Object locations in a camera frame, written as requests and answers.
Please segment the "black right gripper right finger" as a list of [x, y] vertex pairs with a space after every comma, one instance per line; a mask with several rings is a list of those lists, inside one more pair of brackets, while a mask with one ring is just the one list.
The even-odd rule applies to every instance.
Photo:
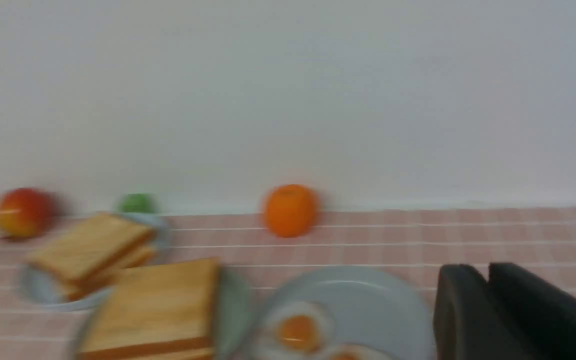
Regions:
[[576, 297], [511, 262], [491, 263], [487, 284], [540, 360], [576, 360]]

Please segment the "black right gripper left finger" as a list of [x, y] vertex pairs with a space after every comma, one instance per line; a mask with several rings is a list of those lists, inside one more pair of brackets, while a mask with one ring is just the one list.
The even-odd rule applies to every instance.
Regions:
[[439, 360], [542, 360], [473, 266], [438, 272], [433, 332]]

